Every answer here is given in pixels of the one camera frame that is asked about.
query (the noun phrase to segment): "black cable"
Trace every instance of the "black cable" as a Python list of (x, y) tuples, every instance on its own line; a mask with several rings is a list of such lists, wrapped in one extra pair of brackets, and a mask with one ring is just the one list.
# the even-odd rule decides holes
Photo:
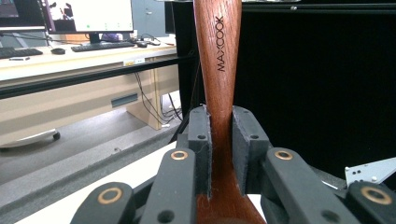
[(54, 39), (52, 39), (52, 38), (39, 37), (39, 36), (34, 36), (34, 35), (27, 35), (27, 36), (30, 36), (30, 37), (26, 37), (26, 36), (16, 36), (16, 35), (7, 35), (7, 34), (2, 34), (2, 35), (4, 35), (4, 36), (11, 36), (11, 37), (15, 37), (15, 38), (21, 38), (21, 39), (45, 40), (45, 41), (59, 42), (59, 43), (63, 43), (63, 44), (74, 44), (74, 43), (67, 42), (67, 41), (64, 41), (64, 40), (54, 40)]
[(174, 103), (173, 103), (173, 99), (172, 99), (171, 94), (168, 93), (168, 96), (169, 96), (169, 99), (171, 100), (171, 105), (172, 105), (172, 107), (173, 107), (173, 109), (174, 109), (174, 111), (175, 111), (175, 113), (176, 113), (176, 116), (178, 117), (178, 119), (180, 119), (180, 121), (182, 121), (183, 119), (180, 117), (180, 115), (179, 115), (179, 114), (177, 113), (177, 111), (176, 111), (176, 108), (175, 108), (175, 105), (174, 105)]
[[(165, 124), (167, 124), (167, 123), (169, 123), (170, 121), (172, 121), (172, 119), (163, 119), (163, 118), (160, 116), (160, 114), (158, 113), (158, 111), (155, 109), (154, 105), (151, 103), (151, 101), (149, 100), (149, 98), (148, 98), (148, 97), (146, 96), (146, 94), (143, 92), (142, 82), (141, 82), (141, 79), (140, 79), (139, 74), (138, 74), (138, 73), (134, 73), (134, 75), (136, 76), (137, 84), (138, 84), (138, 86), (139, 86), (139, 89), (140, 89), (140, 92), (141, 92), (141, 95), (142, 95), (142, 103), (143, 103), (143, 106), (147, 109), (147, 111), (150, 113), (150, 115), (151, 115), (152, 117), (154, 117), (154, 118), (155, 118), (159, 123), (161, 123), (162, 125), (163, 125), (163, 123), (160, 121), (160, 119), (161, 119), (162, 121), (164, 121)], [(154, 109), (155, 113), (157, 114), (157, 117), (160, 118), (160, 119), (157, 119), (157, 117), (148, 109), (148, 107), (147, 107), (146, 104), (145, 104), (145, 98), (146, 98), (146, 100), (148, 101), (148, 103), (151, 105), (151, 107)]]

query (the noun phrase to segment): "white desk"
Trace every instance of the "white desk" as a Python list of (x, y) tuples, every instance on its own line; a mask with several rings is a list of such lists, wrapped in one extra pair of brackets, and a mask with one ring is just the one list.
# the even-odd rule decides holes
[[(38, 48), (43, 55), (29, 61), (0, 60), (0, 88), (33, 81), (68, 77), (88, 72), (122, 68), (125, 61), (145, 59), (146, 62), (176, 56), (176, 47), (161, 44), (124, 49), (73, 52), (53, 55), (51, 48)], [(178, 90), (177, 65), (140, 72), (144, 93), (155, 109), (160, 96)], [(138, 100), (123, 105), (136, 117), (158, 130), (161, 124), (142, 106), (141, 93), (134, 75), (111, 77), (73, 86), (41, 91), (0, 100), (0, 146), (15, 140), (43, 133), (69, 123), (106, 113), (113, 109), (111, 100), (137, 93)]]
[[(158, 173), (163, 154), (168, 150), (175, 148), (176, 144), (171, 144), (163, 147), (148, 156), (136, 161), (117, 172), (108, 175), (89, 186), (53, 203), (52, 205), (32, 214), (31, 216), (17, 222), (17, 224), (63, 224), (70, 223), (73, 215), (76, 213), (78, 207), (84, 202), (87, 196), (97, 187), (108, 182), (122, 182), (128, 184), (132, 188), (137, 187), (146, 180), (155, 176)], [(258, 211), (262, 214), (260, 206), (260, 195), (248, 195)]]

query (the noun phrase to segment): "wooden utensil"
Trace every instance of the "wooden utensil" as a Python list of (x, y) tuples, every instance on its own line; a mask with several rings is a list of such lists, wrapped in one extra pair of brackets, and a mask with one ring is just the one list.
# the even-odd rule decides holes
[(265, 223), (241, 196), (232, 163), (233, 90), (241, 0), (195, 0), (195, 23), (213, 142), (211, 198), (197, 197), (197, 223)]

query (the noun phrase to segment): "monitor screen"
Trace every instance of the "monitor screen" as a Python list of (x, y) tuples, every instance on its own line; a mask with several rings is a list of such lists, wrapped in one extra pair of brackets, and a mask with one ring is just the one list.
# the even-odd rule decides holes
[(40, 0), (49, 34), (131, 33), (131, 0)]
[(0, 33), (45, 31), (37, 0), (0, 0)]

